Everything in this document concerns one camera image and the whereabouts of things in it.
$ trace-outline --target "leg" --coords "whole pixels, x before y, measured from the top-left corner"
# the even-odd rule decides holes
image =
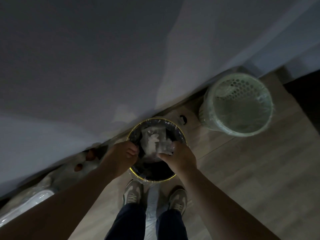
[[[143,193],[142,184],[131,181],[123,195],[119,211],[105,240],[143,240],[146,230],[146,213],[139,204]]]
[[[182,215],[187,207],[184,189],[175,190],[169,198],[169,209],[158,218],[155,228],[158,240],[188,240]]]

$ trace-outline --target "foot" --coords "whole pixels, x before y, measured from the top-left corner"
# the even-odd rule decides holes
[[[184,214],[187,207],[187,193],[183,187],[174,188],[169,197],[169,210],[174,209]]]
[[[143,194],[143,185],[137,181],[131,180],[126,186],[122,198],[122,206],[128,203],[139,204]]]

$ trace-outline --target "shoe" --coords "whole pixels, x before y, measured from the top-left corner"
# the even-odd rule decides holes
[[[139,204],[143,194],[143,185],[131,180],[126,186],[122,198],[122,206],[129,203]]]
[[[169,210],[174,209],[183,215],[188,203],[186,190],[182,186],[178,186],[171,192],[169,197]]]

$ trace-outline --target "forearm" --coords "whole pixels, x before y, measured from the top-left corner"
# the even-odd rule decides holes
[[[179,175],[210,235],[215,239],[279,239],[199,170]]]
[[[103,189],[114,179],[102,165],[0,228],[0,239],[68,239]]]

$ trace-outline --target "jeans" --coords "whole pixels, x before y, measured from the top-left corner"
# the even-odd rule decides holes
[[[188,240],[179,211],[163,212],[156,224],[158,240]],[[105,240],[143,240],[146,230],[146,213],[139,204],[129,203],[119,211]]]

